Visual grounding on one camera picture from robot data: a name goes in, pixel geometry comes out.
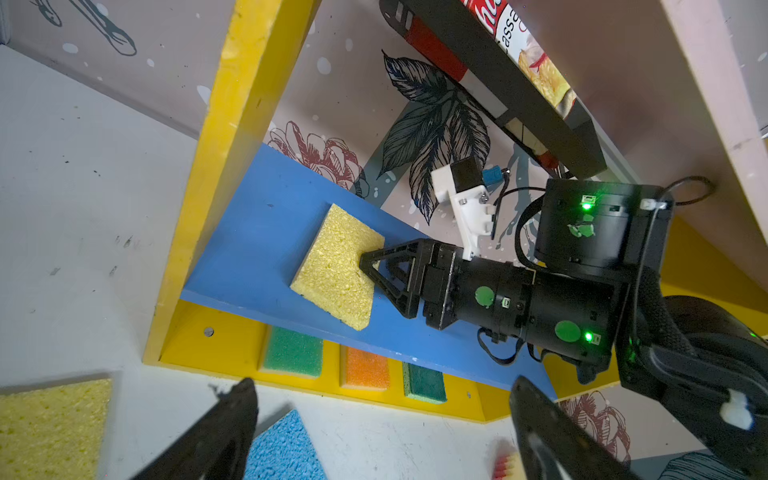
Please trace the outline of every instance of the flower illustration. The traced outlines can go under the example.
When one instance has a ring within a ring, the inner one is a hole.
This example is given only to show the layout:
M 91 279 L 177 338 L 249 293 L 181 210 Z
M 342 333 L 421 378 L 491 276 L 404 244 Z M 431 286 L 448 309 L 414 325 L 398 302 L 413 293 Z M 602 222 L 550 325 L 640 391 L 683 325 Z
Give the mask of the flower illustration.
M 289 121 L 285 130 L 274 128 L 267 143 L 312 171 L 323 175 L 347 190 L 354 189 L 361 197 L 367 195 L 367 182 L 355 155 L 344 140 L 309 134 L 304 137 L 295 122 Z
M 560 408 L 621 464 L 629 466 L 629 435 L 624 416 L 608 406 L 602 393 L 592 392 L 564 400 L 560 402 Z

